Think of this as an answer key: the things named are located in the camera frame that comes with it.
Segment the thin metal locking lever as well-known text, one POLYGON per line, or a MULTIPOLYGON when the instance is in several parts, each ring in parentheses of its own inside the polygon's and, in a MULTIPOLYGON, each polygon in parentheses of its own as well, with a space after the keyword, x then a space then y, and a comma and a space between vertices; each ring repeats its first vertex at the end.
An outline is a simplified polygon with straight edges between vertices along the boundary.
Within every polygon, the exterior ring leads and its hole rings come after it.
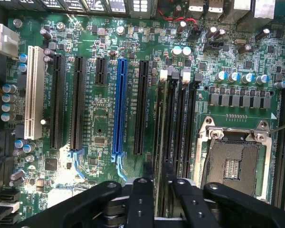
POLYGON ((270 130, 270 131, 268 132, 268 134, 273 134, 273 133, 278 132, 278 131, 280 131, 280 130, 282 130, 282 129, 285 129, 285 124, 282 125, 282 126, 280 126, 280 127, 275 128, 275 129, 273 129, 273 130, 270 130))

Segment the white power connector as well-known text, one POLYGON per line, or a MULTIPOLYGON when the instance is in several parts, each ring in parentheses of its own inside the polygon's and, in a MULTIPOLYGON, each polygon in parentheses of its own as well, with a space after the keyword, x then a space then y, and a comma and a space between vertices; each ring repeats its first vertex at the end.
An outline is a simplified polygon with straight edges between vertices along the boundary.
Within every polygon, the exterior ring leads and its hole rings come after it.
POLYGON ((19 57, 19 34, 0 24, 0 54, 17 60, 19 57))

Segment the grey choke row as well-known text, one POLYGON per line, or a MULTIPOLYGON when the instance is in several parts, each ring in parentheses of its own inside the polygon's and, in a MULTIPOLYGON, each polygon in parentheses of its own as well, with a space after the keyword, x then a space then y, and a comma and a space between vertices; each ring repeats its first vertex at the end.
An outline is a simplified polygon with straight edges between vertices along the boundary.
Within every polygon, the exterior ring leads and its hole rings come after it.
POLYGON ((226 106, 226 107, 270 109, 271 98, 248 96, 248 95, 210 94, 208 99, 208 104, 214 106, 226 106))

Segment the short black expansion slot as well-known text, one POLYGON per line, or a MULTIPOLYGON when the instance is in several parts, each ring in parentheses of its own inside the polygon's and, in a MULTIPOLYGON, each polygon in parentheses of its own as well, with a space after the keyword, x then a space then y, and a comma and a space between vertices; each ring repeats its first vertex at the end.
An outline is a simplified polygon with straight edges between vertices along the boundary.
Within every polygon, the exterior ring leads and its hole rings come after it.
POLYGON ((107 79, 107 60, 104 57, 96 59, 95 66, 95 84, 98 86, 105 86, 107 79))

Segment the metal rear port block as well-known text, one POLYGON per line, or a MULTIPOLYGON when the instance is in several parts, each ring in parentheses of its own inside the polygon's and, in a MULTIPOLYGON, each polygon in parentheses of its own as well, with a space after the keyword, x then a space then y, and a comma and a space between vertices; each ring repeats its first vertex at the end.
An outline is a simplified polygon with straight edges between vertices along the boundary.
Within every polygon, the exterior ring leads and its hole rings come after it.
POLYGON ((224 0, 207 0, 205 19, 218 20, 223 13, 224 0))
POLYGON ((237 22, 237 31, 255 32, 274 18, 276 0, 251 0, 250 11, 237 22))
POLYGON ((251 0, 224 0, 223 14, 219 18, 223 24, 236 24, 251 7, 251 0))
POLYGON ((199 19, 203 13, 204 0, 189 0, 187 18, 199 19))

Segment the green motherboard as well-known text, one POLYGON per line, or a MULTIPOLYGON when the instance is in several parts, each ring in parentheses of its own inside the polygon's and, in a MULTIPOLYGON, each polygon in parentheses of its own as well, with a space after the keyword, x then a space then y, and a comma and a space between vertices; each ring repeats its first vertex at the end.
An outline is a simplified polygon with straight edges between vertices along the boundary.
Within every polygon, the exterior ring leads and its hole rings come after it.
MULTIPOLYGON (((150 175, 154 179, 154 127, 156 120, 157 89, 161 70, 189 69, 190 83, 194 74, 201 73, 202 81, 196 93, 190 177, 193 180, 193 166, 197 133, 205 117, 211 116, 217 125, 254 128, 260 120, 269 123, 269 130, 279 126, 282 89, 275 88, 276 82, 285 81, 285 13, 278 16, 255 32, 239 32, 236 24, 223 24, 214 20, 173 18, 171 20, 139 20, 110 17, 88 17, 54 13, 12 12, 8 27, 19 34, 19 54, 28 55, 28 46, 48 48, 64 56, 65 93, 62 130, 62 146, 50 149, 49 129, 51 113, 51 87, 53 64, 46 64, 42 137, 27 140, 36 144, 36 150, 24 153, 15 148, 14 170, 25 172, 24 182, 16 186, 20 191, 19 221, 24 221, 44 210, 97 184, 113 180, 125 184, 131 178, 150 175), (15 28, 14 19, 23 22, 15 28), (183 33, 176 31, 181 21, 187 26, 183 33), (65 24, 64 31, 58 31, 58 22, 65 24), (123 26, 125 33, 117 35, 116 28, 123 26), (210 27, 224 29, 226 34, 214 40, 206 39, 210 27), (45 40, 40 29, 52 34, 52 40, 45 40), (188 41, 188 32, 200 28, 198 40, 188 41), (256 41, 264 28, 270 30, 265 38, 256 41), (207 41, 224 42, 220 51, 203 51, 207 41), (253 51, 239 54, 238 49, 250 44, 253 51), (190 47, 189 57, 171 55, 174 46, 190 47), (70 129, 72 113, 73 73, 75 57, 86 59, 85 103, 83 148, 70 150, 70 129), (105 86, 95 84, 96 59, 107 60, 105 86), (113 155, 114 110, 118 59, 128 61, 126 106, 124 116, 123 153, 113 155), (139 64, 149 61, 149 79, 146 103, 145 133, 142 155, 134 154, 135 121, 138 91, 139 64), (230 83, 227 79, 218 82, 215 74, 226 71, 239 72, 240 79, 230 83), (253 73, 268 75, 269 81, 258 85, 255 82, 243 84, 241 76, 253 73), (271 108, 226 107, 208 104, 210 94, 248 95, 270 97, 271 108), (45 159, 56 158, 57 170, 46 171, 45 159)), ((18 71, 19 60, 7 61, 7 82, 17 86, 15 95, 16 119, 6 122, 15 139, 24 138, 24 115, 27 73, 18 71)))

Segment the black square chip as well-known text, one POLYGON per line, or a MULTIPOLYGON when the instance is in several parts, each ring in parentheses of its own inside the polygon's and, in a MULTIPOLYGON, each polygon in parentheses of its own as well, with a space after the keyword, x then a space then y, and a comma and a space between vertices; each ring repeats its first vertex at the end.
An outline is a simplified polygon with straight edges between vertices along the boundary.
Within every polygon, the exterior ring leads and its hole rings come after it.
POLYGON ((57 170, 57 159, 56 158, 46 158, 45 159, 45 170, 46 171, 56 171, 57 170))

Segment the white PCI expansion slot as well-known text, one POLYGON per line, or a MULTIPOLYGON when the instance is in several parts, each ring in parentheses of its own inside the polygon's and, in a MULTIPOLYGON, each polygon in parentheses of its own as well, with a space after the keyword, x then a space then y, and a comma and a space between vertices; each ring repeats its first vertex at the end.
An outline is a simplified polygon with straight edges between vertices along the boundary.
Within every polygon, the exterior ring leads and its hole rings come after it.
POLYGON ((44 86, 46 64, 43 49, 28 46, 27 82, 24 115, 24 138, 35 140, 42 137, 44 86))

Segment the metal CPU socket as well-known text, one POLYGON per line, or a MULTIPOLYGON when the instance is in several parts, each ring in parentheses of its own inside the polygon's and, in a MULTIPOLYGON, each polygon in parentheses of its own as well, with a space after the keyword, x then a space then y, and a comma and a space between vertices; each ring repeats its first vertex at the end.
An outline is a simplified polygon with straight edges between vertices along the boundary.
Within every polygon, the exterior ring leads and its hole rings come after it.
POLYGON ((197 133, 193 181, 201 188, 217 182, 270 202, 272 138, 266 120, 248 128, 217 125, 205 117, 197 133))

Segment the blue expansion slot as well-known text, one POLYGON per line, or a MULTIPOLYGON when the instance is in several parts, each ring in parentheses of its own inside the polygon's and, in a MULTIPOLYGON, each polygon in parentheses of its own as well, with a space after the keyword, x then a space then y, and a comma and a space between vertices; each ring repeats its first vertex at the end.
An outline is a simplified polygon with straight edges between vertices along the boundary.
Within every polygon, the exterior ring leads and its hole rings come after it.
POLYGON ((118 59, 116 76, 116 94, 114 110, 113 155, 123 153, 124 116, 126 106, 128 61, 126 58, 118 59))

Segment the black SATA port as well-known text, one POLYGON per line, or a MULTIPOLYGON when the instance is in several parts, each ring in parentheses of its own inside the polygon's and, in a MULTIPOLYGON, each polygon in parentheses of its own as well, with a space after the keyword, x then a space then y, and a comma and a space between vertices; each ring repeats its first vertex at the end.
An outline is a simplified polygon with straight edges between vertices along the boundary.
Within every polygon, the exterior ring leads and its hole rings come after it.
POLYGON ((0 220, 0 225, 13 225, 17 223, 19 217, 19 213, 11 213, 0 220))
POLYGON ((20 191, 3 190, 0 192, 0 201, 16 202, 20 199, 20 191))

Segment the RAM slot with white latch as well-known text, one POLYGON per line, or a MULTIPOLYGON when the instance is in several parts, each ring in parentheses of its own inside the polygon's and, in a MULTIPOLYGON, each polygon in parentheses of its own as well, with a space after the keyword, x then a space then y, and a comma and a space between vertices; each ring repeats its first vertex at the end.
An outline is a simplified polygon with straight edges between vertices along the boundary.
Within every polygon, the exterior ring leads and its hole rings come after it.
POLYGON ((175 134, 174 168, 177 177, 181 177, 183 173, 183 152, 184 152, 184 138, 186 125, 186 90, 190 83, 191 72, 189 69, 180 71, 180 80, 178 85, 178 105, 177 105, 177 124, 175 134))
POLYGON ((157 168, 162 166, 164 148, 164 125, 167 103, 168 71, 161 70, 157 89, 156 121, 154 135, 154 155, 157 168))

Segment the white SATA port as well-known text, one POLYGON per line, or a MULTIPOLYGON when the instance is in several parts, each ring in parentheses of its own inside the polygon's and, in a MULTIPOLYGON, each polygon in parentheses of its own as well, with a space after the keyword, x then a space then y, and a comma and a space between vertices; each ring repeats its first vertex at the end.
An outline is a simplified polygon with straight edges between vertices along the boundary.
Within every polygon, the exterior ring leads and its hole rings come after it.
POLYGON ((11 213, 17 212, 20 208, 20 202, 1 202, 0 216, 7 216, 11 213))

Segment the long black expansion slot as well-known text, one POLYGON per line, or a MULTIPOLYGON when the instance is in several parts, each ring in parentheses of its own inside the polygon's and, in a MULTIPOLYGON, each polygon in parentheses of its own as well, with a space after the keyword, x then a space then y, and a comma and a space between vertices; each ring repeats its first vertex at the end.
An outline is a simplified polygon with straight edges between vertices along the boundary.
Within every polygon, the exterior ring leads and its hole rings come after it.
POLYGON ((73 73, 70 150, 83 148, 86 59, 76 56, 73 73))
POLYGON ((63 55, 54 55, 51 87, 51 113, 49 142, 50 149, 59 149, 62 146, 62 130, 64 115, 65 69, 66 61, 63 55))
POLYGON ((149 61, 147 60, 140 61, 138 79, 139 80, 138 80, 138 91, 137 91, 134 154, 142 155, 143 144, 144 144, 144 133, 145 133, 146 103, 147 103, 148 79, 149 79, 149 61))

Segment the black fan header connector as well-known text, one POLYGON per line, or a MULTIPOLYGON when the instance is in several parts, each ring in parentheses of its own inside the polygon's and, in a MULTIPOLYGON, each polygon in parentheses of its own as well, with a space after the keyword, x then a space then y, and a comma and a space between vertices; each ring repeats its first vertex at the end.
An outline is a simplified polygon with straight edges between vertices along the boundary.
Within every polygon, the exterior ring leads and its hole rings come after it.
POLYGON ((188 32, 188 41, 198 40, 202 34, 202 30, 200 28, 192 28, 188 32))
POLYGON ((224 47, 224 42, 220 41, 207 41, 204 44, 203 51, 220 51, 224 47))

